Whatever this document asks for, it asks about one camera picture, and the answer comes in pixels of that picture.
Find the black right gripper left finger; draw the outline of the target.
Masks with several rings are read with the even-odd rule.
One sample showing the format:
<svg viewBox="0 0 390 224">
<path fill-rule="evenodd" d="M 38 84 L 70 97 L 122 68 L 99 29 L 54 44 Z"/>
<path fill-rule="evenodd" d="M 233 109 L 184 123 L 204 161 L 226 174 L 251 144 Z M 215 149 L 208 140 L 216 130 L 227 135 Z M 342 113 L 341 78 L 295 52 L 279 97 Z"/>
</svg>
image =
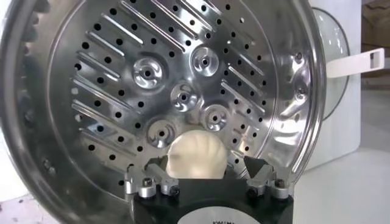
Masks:
<svg viewBox="0 0 390 224">
<path fill-rule="evenodd" d="M 152 198 L 158 193 L 169 197 L 180 194 L 179 180 L 166 172 L 168 157 L 150 159 L 144 166 L 128 165 L 124 175 L 125 198 L 138 195 Z"/>
</svg>

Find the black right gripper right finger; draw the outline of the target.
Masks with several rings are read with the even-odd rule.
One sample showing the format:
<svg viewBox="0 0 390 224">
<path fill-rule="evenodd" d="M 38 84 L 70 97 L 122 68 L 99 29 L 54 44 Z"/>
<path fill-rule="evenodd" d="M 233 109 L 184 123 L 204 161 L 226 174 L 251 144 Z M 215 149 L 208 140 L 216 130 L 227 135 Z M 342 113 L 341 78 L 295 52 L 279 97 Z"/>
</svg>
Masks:
<svg viewBox="0 0 390 224">
<path fill-rule="evenodd" d="M 273 165 L 265 159 L 245 156 L 243 158 L 248 173 L 245 197 L 247 200 L 293 200 L 290 185 L 277 177 Z"/>
</svg>

